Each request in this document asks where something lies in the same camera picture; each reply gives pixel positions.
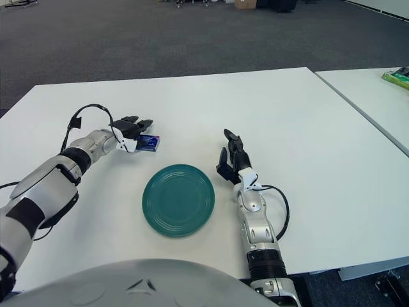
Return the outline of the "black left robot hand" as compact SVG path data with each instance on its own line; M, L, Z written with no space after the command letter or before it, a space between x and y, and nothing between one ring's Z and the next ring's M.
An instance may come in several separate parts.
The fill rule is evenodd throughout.
M113 121L110 126L118 139L136 140L153 123L153 120L139 121L138 119L138 116L126 116L120 120Z

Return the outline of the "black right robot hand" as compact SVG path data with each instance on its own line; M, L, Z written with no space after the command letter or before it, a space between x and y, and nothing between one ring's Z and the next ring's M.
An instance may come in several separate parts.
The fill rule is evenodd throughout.
M228 129L224 129L224 135L228 140L228 147L222 148L216 170L225 180L233 184L239 184L239 171L250 168L251 162L248 154L243 149L240 136Z

